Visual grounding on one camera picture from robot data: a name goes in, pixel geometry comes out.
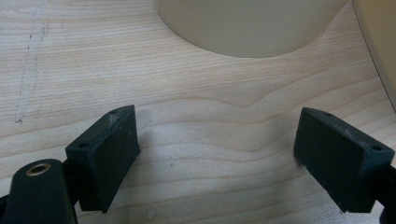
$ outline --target wood grain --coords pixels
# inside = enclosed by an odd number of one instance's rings
[[[136,105],[142,153],[110,211],[79,223],[377,223],[340,214],[292,156],[303,106],[396,148],[396,115],[348,3],[293,53],[219,55],[183,41],[153,0],[0,1],[0,195],[28,162]]]

